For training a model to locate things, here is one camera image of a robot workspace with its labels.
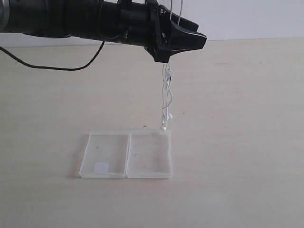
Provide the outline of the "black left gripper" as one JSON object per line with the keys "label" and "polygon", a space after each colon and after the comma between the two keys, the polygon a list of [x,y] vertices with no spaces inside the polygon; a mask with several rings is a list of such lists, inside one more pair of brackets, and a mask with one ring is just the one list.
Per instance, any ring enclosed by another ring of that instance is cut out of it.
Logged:
{"label": "black left gripper", "polygon": [[171,17],[156,0],[121,0],[120,43],[144,47],[159,63],[168,63],[170,56],[181,52],[203,49],[207,37],[197,32],[199,25],[183,17],[178,20],[178,15],[173,13]]}

